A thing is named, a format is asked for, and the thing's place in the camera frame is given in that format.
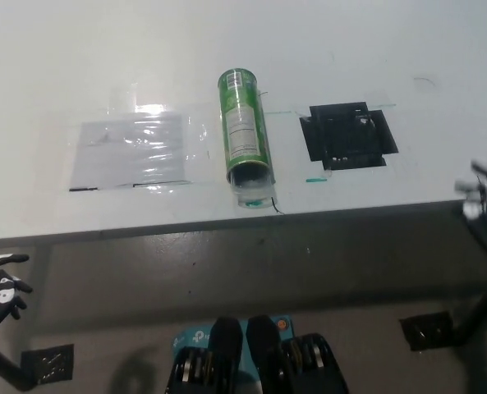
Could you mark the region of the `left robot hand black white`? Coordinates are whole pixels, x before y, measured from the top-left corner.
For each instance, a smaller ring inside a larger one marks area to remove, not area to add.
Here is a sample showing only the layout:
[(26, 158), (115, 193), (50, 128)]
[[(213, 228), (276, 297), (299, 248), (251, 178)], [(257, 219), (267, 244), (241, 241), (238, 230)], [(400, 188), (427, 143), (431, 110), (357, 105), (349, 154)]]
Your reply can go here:
[(24, 263), (30, 259), (27, 254), (0, 254), (0, 318), (10, 314), (15, 320), (21, 318), (20, 310), (27, 308), (19, 296), (20, 292), (30, 294), (33, 288), (18, 277), (14, 277), (1, 269), (9, 263)]

